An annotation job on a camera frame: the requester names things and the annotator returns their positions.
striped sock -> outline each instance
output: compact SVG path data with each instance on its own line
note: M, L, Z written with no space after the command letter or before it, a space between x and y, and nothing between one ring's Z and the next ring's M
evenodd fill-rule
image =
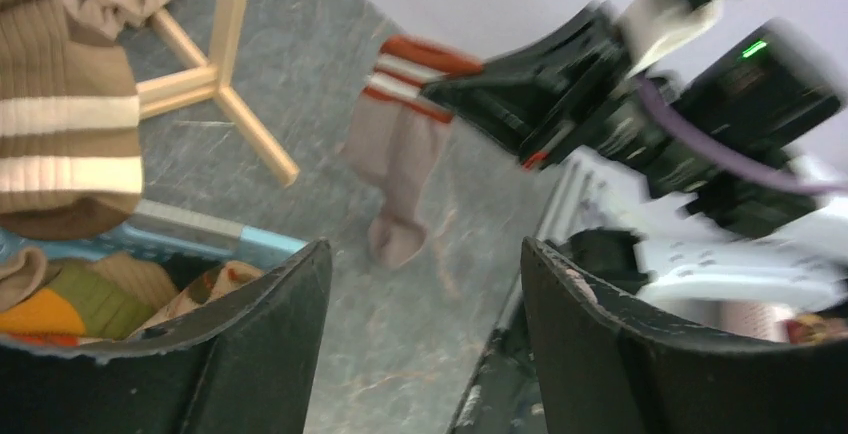
M341 155L385 196L368 239L387 267L400 267L424 246L427 227L418 219L418 202L450 136L453 115L419 97L419 90L435 78L481 70L476 59L405 36L380 49Z
M59 0L0 0L0 227L87 238L143 187L135 79L120 46Z

green light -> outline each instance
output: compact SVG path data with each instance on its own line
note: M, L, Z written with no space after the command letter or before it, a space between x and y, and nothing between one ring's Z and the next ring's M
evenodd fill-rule
M748 46L748 49L745 49L744 51L742 51L742 58L748 59L749 57L753 56L757 52L765 49L766 46L768 46L767 42L757 41L757 42L751 44L750 46Z

blue basket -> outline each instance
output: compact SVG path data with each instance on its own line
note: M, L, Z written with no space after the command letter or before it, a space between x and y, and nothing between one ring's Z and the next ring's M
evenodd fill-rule
M214 261L238 260L268 271L305 245L291 237L147 200L141 201L129 221L94 239L32 241L0 229L0 261L23 247L36 246L49 259L96 261L125 251L137 259L164 262L180 253Z

purple cable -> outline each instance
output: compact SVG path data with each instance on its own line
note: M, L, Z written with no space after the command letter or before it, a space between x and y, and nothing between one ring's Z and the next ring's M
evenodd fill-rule
M644 75L639 75L636 80L639 83L639 97L648 114L660 127L695 153L740 179L791 194L816 196L848 193L848 185L845 184L801 184L792 174L760 164L730 149L684 119L665 102L656 86Z

